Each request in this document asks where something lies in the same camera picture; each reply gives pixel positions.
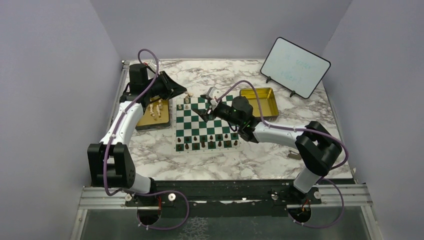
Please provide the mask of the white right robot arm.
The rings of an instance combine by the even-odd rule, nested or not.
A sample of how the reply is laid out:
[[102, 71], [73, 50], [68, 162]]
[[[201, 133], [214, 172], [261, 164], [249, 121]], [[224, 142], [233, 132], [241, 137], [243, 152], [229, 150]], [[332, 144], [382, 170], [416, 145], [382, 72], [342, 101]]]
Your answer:
[[288, 190], [289, 199], [296, 204], [308, 198], [313, 185], [329, 173], [342, 152], [338, 140], [317, 121], [294, 128], [271, 125], [253, 115], [254, 108], [244, 96], [235, 97], [231, 105], [216, 102], [206, 95], [202, 98], [208, 101], [209, 107], [194, 108], [193, 112], [204, 122], [220, 118], [237, 127], [237, 134], [246, 142], [272, 143], [297, 149], [305, 167]]

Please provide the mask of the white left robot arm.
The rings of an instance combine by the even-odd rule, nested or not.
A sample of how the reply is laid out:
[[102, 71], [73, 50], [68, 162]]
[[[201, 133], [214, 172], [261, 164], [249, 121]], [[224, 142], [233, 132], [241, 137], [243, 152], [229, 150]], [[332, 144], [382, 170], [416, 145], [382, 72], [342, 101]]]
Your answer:
[[170, 100], [186, 93], [187, 88], [164, 71], [156, 76], [144, 63], [131, 64], [128, 74], [129, 91], [119, 98], [116, 118], [99, 143], [92, 143], [87, 148], [90, 177], [94, 187], [136, 192], [138, 199], [149, 206], [157, 200], [157, 191], [152, 188], [152, 178], [136, 172], [129, 143], [153, 98]]

